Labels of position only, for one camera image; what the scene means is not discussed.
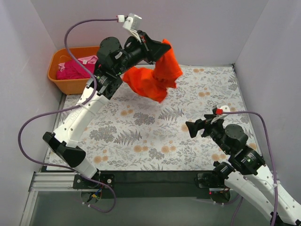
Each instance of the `pink cloth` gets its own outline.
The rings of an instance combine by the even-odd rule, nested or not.
[[[97,62],[97,56],[88,56],[78,59],[91,73],[94,72],[94,65]],[[56,73],[57,80],[65,79],[88,79],[90,75],[81,67],[75,60],[68,61],[66,63],[60,63],[58,65],[58,71]]]

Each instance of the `orange fabric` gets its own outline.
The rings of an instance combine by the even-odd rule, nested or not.
[[[123,76],[131,89],[143,97],[162,102],[167,88],[176,88],[175,80],[183,74],[171,48],[157,62],[155,69],[132,67]]]

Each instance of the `floral tablecloth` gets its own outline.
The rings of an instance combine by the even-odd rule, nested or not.
[[[169,89],[159,104],[135,94],[123,83],[85,129],[79,146],[100,170],[212,170],[214,161],[227,159],[210,139],[191,139],[186,121],[211,113],[225,102],[231,111],[245,106],[232,67],[183,67],[177,88]],[[67,96],[64,108],[76,104],[80,95]],[[60,123],[66,117],[61,114]],[[224,125],[242,126],[248,144],[256,149],[248,115],[229,115]],[[47,161],[65,164],[48,151]]]

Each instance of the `orange bin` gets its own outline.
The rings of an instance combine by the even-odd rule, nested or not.
[[[82,58],[96,55],[97,51],[99,50],[99,46],[70,48],[70,50],[76,58]],[[71,57],[65,48],[57,51],[52,57],[48,70],[48,78],[53,81],[64,94],[82,94],[88,79],[56,79],[58,64],[65,63],[70,60]]]

